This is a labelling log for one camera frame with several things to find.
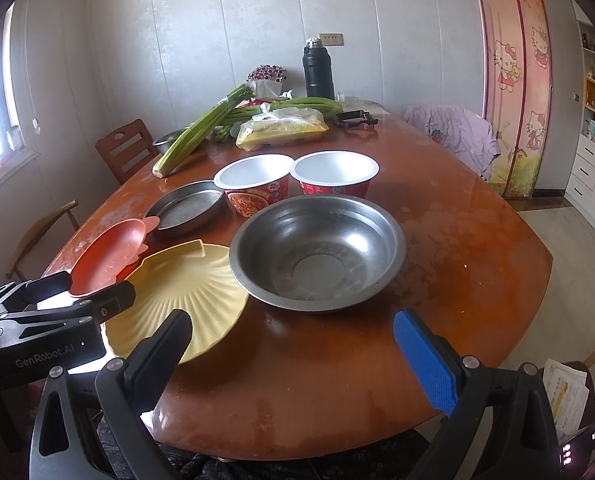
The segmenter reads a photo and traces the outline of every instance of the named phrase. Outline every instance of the cartoon cat picture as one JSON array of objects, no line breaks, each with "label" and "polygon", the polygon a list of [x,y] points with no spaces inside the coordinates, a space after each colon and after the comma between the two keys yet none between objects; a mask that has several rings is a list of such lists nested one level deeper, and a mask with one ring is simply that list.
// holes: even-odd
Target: cartoon cat picture
[{"label": "cartoon cat picture", "polygon": [[501,90],[513,92],[521,70],[517,67],[517,51],[510,43],[495,41],[495,64],[500,66],[498,83]]},{"label": "cartoon cat picture", "polygon": [[531,111],[529,122],[527,123],[527,129],[529,131],[529,142],[527,142],[527,148],[529,150],[537,151],[542,146],[542,139],[544,137],[546,125],[546,118],[544,114],[536,114]]},{"label": "cartoon cat picture", "polygon": [[548,66],[548,40],[546,33],[541,28],[538,30],[533,27],[533,47],[535,47],[535,59],[542,68]]}]

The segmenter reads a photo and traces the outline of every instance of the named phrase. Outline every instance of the dark cloth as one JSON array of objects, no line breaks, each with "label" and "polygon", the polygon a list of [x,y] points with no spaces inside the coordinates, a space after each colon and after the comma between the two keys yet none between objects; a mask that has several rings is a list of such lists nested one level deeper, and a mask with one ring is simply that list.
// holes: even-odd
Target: dark cloth
[{"label": "dark cloth", "polygon": [[[100,442],[120,480],[135,476],[119,451],[106,420]],[[404,480],[429,443],[417,431],[405,431],[369,446],[309,460],[224,463],[200,453],[159,444],[183,480]]]}]

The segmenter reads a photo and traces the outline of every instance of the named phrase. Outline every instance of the yellow noodle package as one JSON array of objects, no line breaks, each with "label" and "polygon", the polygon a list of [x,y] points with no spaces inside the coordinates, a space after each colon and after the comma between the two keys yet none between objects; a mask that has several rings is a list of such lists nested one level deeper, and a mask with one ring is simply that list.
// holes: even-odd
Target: yellow noodle package
[{"label": "yellow noodle package", "polygon": [[282,108],[270,111],[262,105],[260,115],[240,127],[235,144],[250,152],[264,144],[282,146],[303,140],[319,140],[329,129],[324,116],[312,108]]}]

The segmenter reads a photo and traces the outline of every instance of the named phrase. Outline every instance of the celery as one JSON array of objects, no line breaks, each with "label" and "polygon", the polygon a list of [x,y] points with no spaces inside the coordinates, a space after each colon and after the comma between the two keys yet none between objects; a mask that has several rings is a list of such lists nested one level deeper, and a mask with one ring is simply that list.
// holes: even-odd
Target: celery
[{"label": "celery", "polygon": [[[337,101],[327,99],[324,97],[298,97],[296,99],[288,99],[286,101],[276,101],[270,104],[271,110],[279,110],[280,108],[313,108],[324,115],[325,118],[332,117],[342,111],[341,104]],[[235,123],[244,123],[249,121],[254,115],[261,113],[259,106],[247,106],[243,108],[235,108],[232,110],[221,122],[221,126],[230,126]]]},{"label": "celery", "polygon": [[218,104],[184,130],[184,133],[178,137],[167,152],[162,155],[162,158],[152,167],[152,174],[159,178],[169,176],[200,145],[213,128],[224,120],[229,112],[243,100],[252,97],[252,90],[246,85],[240,85],[230,92],[226,96],[226,99],[218,102]]}]

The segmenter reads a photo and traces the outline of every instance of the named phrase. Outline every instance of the purple garment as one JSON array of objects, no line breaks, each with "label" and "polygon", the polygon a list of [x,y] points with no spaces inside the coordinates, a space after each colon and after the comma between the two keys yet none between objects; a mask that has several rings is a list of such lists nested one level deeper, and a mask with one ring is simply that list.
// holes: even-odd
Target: purple garment
[{"label": "purple garment", "polygon": [[478,176],[491,176],[491,163],[500,146],[491,124],[456,105],[409,106],[404,120],[453,153]]}]

